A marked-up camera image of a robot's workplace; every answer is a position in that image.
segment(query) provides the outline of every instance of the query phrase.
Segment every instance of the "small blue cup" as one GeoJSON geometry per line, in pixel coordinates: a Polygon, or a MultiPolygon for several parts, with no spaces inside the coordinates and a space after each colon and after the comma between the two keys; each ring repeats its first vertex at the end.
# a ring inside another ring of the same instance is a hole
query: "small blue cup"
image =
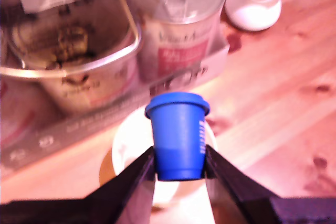
{"type": "Polygon", "coordinates": [[[209,112],[209,104],[193,93],[171,92],[152,99],[145,116],[152,121],[158,180],[202,178],[209,112]]]}

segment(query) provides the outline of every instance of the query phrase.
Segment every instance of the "red label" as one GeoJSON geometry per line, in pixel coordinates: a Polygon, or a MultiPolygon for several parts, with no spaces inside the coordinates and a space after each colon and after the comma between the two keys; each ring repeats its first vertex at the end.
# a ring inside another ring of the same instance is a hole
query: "red label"
{"type": "Polygon", "coordinates": [[[187,48],[159,48],[158,74],[165,75],[201,61],[208,41],[187,48]]]}

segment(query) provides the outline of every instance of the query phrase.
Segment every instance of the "white kettle base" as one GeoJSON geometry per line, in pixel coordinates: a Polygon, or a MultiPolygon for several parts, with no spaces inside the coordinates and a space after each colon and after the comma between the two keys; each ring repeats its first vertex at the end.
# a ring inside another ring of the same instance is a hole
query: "white kettle base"
{"type": "Polygon", "coordinates": [[[281,0],[273,3],[226,0],[224,8],[233,25],[247,31],[261,31],[271,27],[279,19],[281,0]]]}

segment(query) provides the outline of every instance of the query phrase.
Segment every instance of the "table surface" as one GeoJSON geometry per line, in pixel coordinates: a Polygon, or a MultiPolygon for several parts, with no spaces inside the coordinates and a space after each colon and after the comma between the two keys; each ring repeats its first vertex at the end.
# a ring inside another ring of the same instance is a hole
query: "table surface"
{"type": "MultiPolygon", "coordinates": [[[[195,88],[219,152],[280,196],[336,196],[336,0],[283,0],[278,22],[228,24],[223,73],[195,88]]],[[[117,126],[2,181],[1,200],[84,197],[114,176],[117,126]]],[[[205,186],[151,223],[213,223],[205,186]]]]}

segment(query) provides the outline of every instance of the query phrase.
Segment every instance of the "food in container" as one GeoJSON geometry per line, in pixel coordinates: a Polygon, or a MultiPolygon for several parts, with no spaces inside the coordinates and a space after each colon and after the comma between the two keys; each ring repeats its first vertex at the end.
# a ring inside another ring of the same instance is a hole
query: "food in container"
{"type": "Polygon", "coordinates": [[[142,78],[154,80],[209,54],[225,0],[131,0],[141,15],[142,78]]]}
{"type": "Polygon", "coordinates": [[[34,75],[66,113],[104,106],[136,83],[137,35],[123,5],[120,0],[10,0],[5,5],[11,50],[23,69],[44,71],[34,75]]]}

